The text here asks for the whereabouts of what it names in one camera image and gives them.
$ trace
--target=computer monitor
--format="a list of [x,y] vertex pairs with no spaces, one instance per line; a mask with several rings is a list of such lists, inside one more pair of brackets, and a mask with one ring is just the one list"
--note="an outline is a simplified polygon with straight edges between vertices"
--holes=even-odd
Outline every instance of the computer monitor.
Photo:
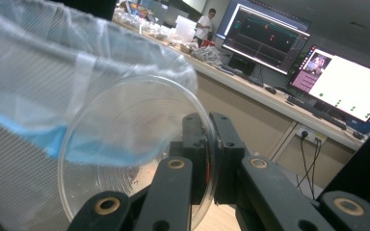
[[284,22],[292,27],[296,28],[299,31],[305,32],[310,25],[310,22],[302,18],[296,17],[295,15],[284,13],[278,9],[275,9],[269,5],[266,5],[261,2],[254,0],[230,0],[227,5],[224,17],[221,21],[221,24],[218,27],[218,30],[215,34],[216,37],[220,39],[225,39],[229,31],[230,25],[233,22],[235,10],[240,6],[244,6],[250,9],[257,11],[260,14],[267,15],[268,17],[273,18],[274,20]]
[[313,45],[289,85],[344,115],[370,119],[370,68],[364,65]]
[[223,48],[286,75],[308,38],[309,34],[284,21],[238,4]]

